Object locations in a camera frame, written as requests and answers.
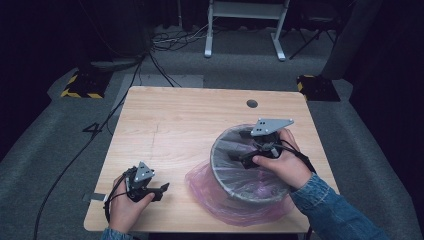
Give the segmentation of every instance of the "desk leg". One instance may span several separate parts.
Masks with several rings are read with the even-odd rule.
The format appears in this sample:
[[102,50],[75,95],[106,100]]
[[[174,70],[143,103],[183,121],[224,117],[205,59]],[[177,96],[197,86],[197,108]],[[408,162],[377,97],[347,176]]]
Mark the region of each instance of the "desk leg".
[[213,0],[209,1],[209,11],[208,11],[208,34],[206,36],[206,46],[205,46],[205,57],[209,58],[212,56],[212,38],[213,38]]
[[286,18],[287,9],[289,8],[290,0],[285,0],[283,4],[283,10],[281,11],[280,19],[278,20],[277,32],[271,33],[272,42],[274,43],[275,51],[277,52],[277,57],[280,61],[285,61],[286,56],[284,55],[283,49],[279,41],[281,28],[283,28],[284,19]]

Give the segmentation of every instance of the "white metal frame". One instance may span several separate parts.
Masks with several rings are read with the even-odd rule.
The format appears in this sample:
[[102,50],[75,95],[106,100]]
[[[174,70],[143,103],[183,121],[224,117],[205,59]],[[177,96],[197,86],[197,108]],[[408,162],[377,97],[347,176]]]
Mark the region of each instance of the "white metal frame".
[[279,37],[284,19],[286,18],[289,3],[290,0],[284,0],[283,4],[220,2],[209,0],[208,34],[206,36],[205,57],[212,56],[213,17],[236,17],[278,20],[277,31],[271,33],[271,39],[274,43],[278,59],[280,61],[286,60]]

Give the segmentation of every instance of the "person's left hand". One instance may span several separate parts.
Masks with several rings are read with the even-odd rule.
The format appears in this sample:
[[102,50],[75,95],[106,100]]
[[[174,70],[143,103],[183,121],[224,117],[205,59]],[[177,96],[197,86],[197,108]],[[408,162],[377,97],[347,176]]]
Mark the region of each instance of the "person's left hand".
[[[114,196],[125,193],[125,181],[119,184]],[[139,202],[133,202],[127,194],[122,194],[110,202],[110,222],[109,228],[127,234],[138,220],[141,212],[149,205],[155,197],[154,193],[149,193]]]

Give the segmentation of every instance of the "denim jacket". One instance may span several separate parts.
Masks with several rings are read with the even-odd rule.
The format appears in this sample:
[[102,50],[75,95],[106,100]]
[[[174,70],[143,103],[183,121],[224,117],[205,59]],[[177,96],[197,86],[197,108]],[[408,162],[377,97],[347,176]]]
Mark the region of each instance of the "denim jacket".
[[[364,214],[337,195],[318,175],[301,189],[290,193],[297,208],[305,214],[312,229],[325,239],[389,239]],[[132,240],[130,235],[106,228],[101,240]]]

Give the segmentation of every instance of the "hand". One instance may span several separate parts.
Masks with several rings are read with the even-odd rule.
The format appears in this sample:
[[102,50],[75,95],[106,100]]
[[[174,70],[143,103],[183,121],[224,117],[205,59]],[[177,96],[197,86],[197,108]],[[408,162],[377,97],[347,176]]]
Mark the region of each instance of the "hand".
[[[293,134],[288,129],[282,129],[279,131],[280,139],[286,140],[289,142],[297,151],[299,147],[297,146]],[[283,145],[290,147],[287,143],[283,142]],[[306,165],[297,158],[293,153],[289,151],[284,151],[281,153],[278,159],[270,159],[263,156],[253,157],[253,162],[265,167],[281,178],[288,185],[300,189],[303,185],[308,182],[312,177],[311,171],[306,167]]]
[[[113,186],[116,185],[117,181],[118,179],[115,179]],[[125,192],[125,181],[122,181],[116,189],[114,196]],[[110,202],[109,228],[127,234],[138,220],[141,212],[143,212],[154,197],[154,193],[149,193],[139,202],[133,202],[130,198],[128,198],[127,194],[114,198]]]

